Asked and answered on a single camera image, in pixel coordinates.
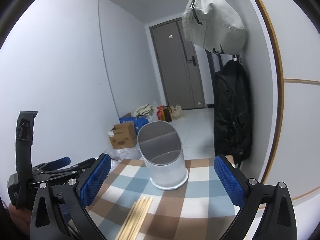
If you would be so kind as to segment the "left hand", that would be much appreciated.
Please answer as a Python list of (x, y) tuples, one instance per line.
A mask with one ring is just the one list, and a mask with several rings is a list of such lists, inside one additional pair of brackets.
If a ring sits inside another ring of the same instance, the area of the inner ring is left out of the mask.
[(8, 206), (11, 220), (26, 235), (30, 235), (30, 223), (32, 212), (29, 209), (16, 209), (11, 203)]

